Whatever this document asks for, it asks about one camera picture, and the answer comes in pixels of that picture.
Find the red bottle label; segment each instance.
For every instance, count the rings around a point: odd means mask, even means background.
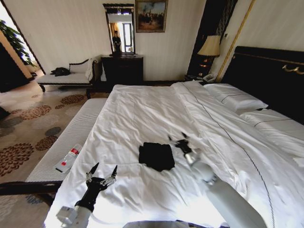
[[[76,150],[75,148],[71,149],[71,152],[73,152],[74,154],[79,154],[78,150]]]

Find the floral patterned carpet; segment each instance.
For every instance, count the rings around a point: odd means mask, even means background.
[[[43,93],[33,80],[0,94],[0,106],[11,113],[0,120],[0,183],[28,177],[86,102],[85,93],[85,88],[59,86],[46,86]],[[0,196],[0,227],[43,227],[48,209],[31,195]]]

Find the table lamp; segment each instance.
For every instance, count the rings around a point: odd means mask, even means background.
[[[220,43],[220,36],[207,36],[207,39],[204,45],[198,52],[200,56],[207,56],[207,57],[218,57],[219,56],[219,43]],[[208,58],[203,60],[203,63],[199,66],[202,69],[202,73],[199,73],[199,76],[202,77],[204,74],[207,74],[211,68],[211,61]]]

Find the white duvet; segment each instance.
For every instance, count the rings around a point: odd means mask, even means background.
[[[172,150],[175,168],[170,171],[138,163],[143,142],[165,144],[168,135],[182,139],[181,132],[269,228],[304,227],[304,169],[197,82],[170,87],[116,85],[58,190],[46,227],[60,227],[56,213],[82,198],[85,173],[97,162],[99,177],[109,175],[118,164],[117,182],[97,197],[88,227],[177,219],[219,227],[224,219],[192,177],[179,149]]]

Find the framed mirror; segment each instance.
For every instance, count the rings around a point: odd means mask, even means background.
[[[134,4],[103,4],[113,54],[135,54]]]

